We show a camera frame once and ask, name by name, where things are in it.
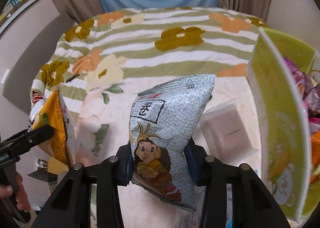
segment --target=wall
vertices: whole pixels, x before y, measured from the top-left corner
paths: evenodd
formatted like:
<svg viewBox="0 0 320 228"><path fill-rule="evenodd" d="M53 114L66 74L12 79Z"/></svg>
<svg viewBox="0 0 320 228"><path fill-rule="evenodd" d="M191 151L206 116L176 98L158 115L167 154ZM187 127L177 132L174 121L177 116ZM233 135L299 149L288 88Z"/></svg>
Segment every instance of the wall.
<svg viewBox="0 0 320 228"><path fill-rule="evenodd" d="M320 51L320 11L313 0L272 0L267 22Z"/></svg>
<svg viewBox="0 0 320 228"><path fill-rule="evenodd" d="M59 15L52 0L39 0L23 12L0 36L0 78L7 68L11 69L30 42L39 32ZM0 132L5 139L28 126L28 115L16 108L2 96L3 86L0 84ZM23 184L33 200L46 200L47 185L27 174L36 170L36 158L46 159L47 155L39 148L23 155L17 164L17 170L23 176Z"/></svg>

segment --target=orange snack bag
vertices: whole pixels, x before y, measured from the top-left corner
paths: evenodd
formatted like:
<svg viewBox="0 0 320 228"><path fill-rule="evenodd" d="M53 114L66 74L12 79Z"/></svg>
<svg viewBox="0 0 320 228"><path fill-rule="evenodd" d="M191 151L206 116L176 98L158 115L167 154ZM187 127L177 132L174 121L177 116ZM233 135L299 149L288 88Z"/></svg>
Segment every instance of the orange snack bag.
<svg viewBox="0 0 320 228"><path fill-rule="evenodd" d="M311 135L312 165L315 171L311 175L310 183L320 181L320 131Z"/></svg>
<svg viewBox="0 0 320 228"><path fill-rule="evenodd" d="M51 157L72 167L75 159L74 127L68 109L59 90L47 99L37 115L32 130L45 124L54 128L53 137L38 146Z"/></svg>

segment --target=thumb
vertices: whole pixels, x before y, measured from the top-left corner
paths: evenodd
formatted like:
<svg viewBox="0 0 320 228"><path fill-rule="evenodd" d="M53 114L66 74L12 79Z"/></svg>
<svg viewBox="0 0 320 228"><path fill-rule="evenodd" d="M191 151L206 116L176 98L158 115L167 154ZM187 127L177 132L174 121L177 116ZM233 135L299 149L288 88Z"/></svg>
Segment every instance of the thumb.
<svg viewBox="0 0 320 228"><path fill-rule="evenodd" d="M0 198L6 198L13 193L12 186L0 185Z"/></svg>

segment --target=white cartoon character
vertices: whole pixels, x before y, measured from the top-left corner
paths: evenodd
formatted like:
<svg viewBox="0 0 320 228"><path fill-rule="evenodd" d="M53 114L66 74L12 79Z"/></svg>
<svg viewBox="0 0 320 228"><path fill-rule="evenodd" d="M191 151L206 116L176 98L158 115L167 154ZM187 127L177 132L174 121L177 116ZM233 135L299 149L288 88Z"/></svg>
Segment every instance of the white cartoon character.
<svg viewBox="0 0 320 228"><path fill-rule="evenodd" d="M279 205L292 207L295 202L295 194L293 190L292 173L294 172L294 164L289 163L283 170L281 176L277 180L277 184L273 184L273 197Z"/></svg>

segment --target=open green box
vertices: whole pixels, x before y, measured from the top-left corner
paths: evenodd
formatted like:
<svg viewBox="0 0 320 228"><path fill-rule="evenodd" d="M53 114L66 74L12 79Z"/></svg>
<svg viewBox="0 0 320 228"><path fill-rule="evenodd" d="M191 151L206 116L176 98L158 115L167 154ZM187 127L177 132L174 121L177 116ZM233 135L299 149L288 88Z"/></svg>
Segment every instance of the open green box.
<svg viewBox="0 0 320 228"><path fill-rule="evenodd" d="M286 217L299 222L318 205L320 182L309 182L309 122L283 57L320 82L320 55L290 35L264 27L259 30L247 76L260 125L262 181Z"/></svg>

